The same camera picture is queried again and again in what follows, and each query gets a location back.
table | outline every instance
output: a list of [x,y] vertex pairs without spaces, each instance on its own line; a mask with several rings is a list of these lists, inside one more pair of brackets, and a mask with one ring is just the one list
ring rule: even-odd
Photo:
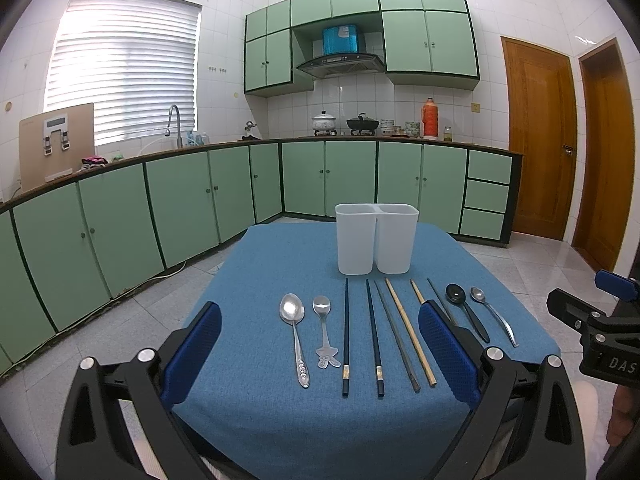
[[[458,402],[418,332],[413,278],[426,299],[434,297],[427,276],[440,289],[458,283],[480,286],[511,323],[520,346],[512,348],[485,307],[472,309],[490,332],[491,345],[514,359],[540,362],[559,354],[522,304],[453,238],[418,224],[412,266],[390,276],[410,317],[438,384],[430,388],[406,330],[386,290],[422,389],[411,388],[380,299],[373,291],[385,397],[378,398],[365,276],[350,277],[350,394],[342,398],[342,369],[317,366],[322,332],[312,300],[330,298],[327,319],[332,346],[342,359],[344,276],[338,272],[335,223],[267,224],[251,227],[194,306],[205,301],[222,310],[222,333],[175,412],[213,446],[260,480],[388,480],[423,478],[468,413]],[[374,270],[368,278],[381,279]],[[284,294],[305,305],[298,325],[310,386],[299,386],[293,336],[278,316]],[[451,306],[460,325],[462,309]]]

white plastic container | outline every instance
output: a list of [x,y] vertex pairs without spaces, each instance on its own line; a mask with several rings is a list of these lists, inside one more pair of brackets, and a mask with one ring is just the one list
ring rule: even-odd
[[408,204],[376,204],[376,267],[384,274],[404,274],[411,266],[418,210]]
[[338,269],[353,276],[373,269],[376,208],[372,204],[338,204],[335,207]]

blue box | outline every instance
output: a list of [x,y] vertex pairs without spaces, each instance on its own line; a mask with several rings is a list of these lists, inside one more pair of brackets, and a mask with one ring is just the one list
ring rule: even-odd
[[322,48],[324,55],[339,52],[359,52],[358,30],[355,25],[330,27],[322,31]]

metal spoon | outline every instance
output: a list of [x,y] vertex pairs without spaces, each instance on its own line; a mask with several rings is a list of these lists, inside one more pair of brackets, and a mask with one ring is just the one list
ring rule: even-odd
[[502,328],[509,336],[509,340],[511,341],[511,344],[513,345],[514,348],[516,348],[518,346],[518,343],[516,343],[516,337],[513,335],[513,330],[511,329],[511,326],[509,325],[509,323],[507,323],[507,320],[504,319],[497,310],[495,310],[489,303],[486,302],[484,298],[484,292],[482,291],[481,288],[477,288],[476,286],[471,287],[471,299],[474,301],[477,301],[478,303],[482,303],[485,307],[489,309],[489,312],[491,312],[495,316],[495,318],[498,320],[498,322],[501,323]]
[[302,356],[302,347],[298,338],[298,330],[296,323],[302,321],[305,317],[305,307],[302,301],[295,294],[285,294],[280,302],[280,317],[285,323],[289,323],[293,327],[293,341],[296,348],[296,372],[298,373],[298,382],[303,388],[309,387],[309,372],[306,369],[305,359]]
[[476,316],[476,313],[471,310],[471,307],[466,304],[466,294],[465,289],[455,283],[449,283],[447,288],[445,289],[445,293],[447,295],[447,299],[453,303],[462,305],[465,309],[466,316],[469,318],[471,325],[473,325],[476,333],[482,338],[485,343],[491,341],[489,339],[489,333],[486,331],[486,328],[482,325],[482,322]]
[[322,346],[316,350],[316,354],[320,358],[318,366],[321,368],[326,368],[327,363],[331,363],[331,366],[336,368],[340,366],[340,361],[334,358],[338,353],[338,349],[329,345],[329,336],[326,334],[326,317],[330,310],[331,302],[329,298],[325,296],[316,296],[314,298],[314,312],[318,314],[322,324]]

window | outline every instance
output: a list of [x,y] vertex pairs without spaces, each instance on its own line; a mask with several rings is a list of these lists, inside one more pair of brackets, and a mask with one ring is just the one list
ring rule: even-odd
[[199,6],[177,0],[71,0],[44,110],[93,102],[96,145],[164,133],[174,103],[195,128],[199,19]]

